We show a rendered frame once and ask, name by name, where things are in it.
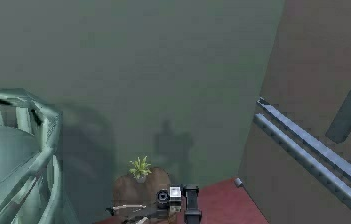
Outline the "green houseplant in grey pot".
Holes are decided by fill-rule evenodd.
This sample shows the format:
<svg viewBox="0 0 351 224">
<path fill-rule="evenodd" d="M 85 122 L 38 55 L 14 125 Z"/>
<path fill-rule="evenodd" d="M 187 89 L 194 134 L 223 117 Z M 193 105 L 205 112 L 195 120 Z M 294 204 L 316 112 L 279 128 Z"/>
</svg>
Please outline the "green houseplant in grey pot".
<svg viewBox="0 0 351 224">
<path fill-rule="evenodd" d="M 147 157 L 138 157 L 136 160 L 131 161 L 130 164 L 132 165 L 129 169 L 131 175 L 138 183 L 144 183 L 147 176 L 151 173 L 151 164 L 147 162 Z"/>
</svg>

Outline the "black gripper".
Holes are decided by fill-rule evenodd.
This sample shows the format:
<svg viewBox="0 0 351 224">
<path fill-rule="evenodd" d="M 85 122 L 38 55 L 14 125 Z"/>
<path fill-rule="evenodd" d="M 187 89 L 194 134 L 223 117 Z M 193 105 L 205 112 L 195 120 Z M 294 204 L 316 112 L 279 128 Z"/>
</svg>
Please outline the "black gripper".
<svg viewBox="0 0 351 224">
<path fill-rule="evenodd" d="M 129 204 L 129 205 L 118 205 L 105 208 L 110 214 L 115 214 L 120 209 L 134 208 L 143 209 L 143 216 L 135 216 L 126 220 L 126 224 L 148 224 L 148 218 L 164 219 L 169 214 L 169 192 L 166 189 L 161 189 L 156 193 L 156 201 L 148 208 L 146 205 L 141 204 Z"/>
</svg>

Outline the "grey ribbed wall bar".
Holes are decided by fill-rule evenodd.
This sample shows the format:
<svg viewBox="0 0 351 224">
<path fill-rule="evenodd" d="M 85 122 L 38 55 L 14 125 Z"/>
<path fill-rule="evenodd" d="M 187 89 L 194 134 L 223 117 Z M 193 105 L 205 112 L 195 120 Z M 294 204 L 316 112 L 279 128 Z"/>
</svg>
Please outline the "grey ribbed wall bar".
<svg viewBox="0 0 351 224">
<path fill-rule="evenodd" d="M 279 124 L 281 124 L 286 130 L 301 140 L 303 144 L 307 145 L 312 151 L 318 153 L 321 158 L 326 160 L 334 168 L 337 168 L 347 179 L 351 181 L 351 164 L 348 161 L 343 159 L 332 149 L 312 136 L 309 132 L 302 129 L 288 117 L 282 114 L 279 110 L 277 110 L 273 105 L 268 103 L 264 98 L 260 97 L 257 100 L 257 105 L 260 106 Z"/>
<path fill-rule="evenodd" d="M 351 187 L 301 148 L 262 114 L 253 122 L 351 210 Z"/>
</svg>

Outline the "teal metal frame chair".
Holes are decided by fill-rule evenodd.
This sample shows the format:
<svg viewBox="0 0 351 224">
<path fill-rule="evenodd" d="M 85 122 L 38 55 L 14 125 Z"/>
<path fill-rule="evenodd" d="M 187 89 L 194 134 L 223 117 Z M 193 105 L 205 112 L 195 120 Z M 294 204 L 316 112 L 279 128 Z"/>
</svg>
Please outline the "teal metal frame chair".
<svg viewBox="0 0 351 224">
<path fill-rule="evenodd" d="M 61 127 L 54 106 L 0 89 L 0 224 L 63 224 Z"/>
</svg>

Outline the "dark grey slanted bar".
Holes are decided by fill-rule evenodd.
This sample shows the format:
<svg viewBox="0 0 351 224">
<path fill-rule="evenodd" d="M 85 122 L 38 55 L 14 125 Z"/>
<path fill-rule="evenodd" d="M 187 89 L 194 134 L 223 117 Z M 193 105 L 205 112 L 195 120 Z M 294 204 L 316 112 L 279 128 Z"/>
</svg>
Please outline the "dark grey slanted bar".
<svg viewBox="0 0 351 224">
<path fill-rule="evenodd" d="M 344 142 L 351 133 L 351 89 L 345 97 L 341 107 L 331 122 L 326 136 L 339 144 Z"/>
</svg>

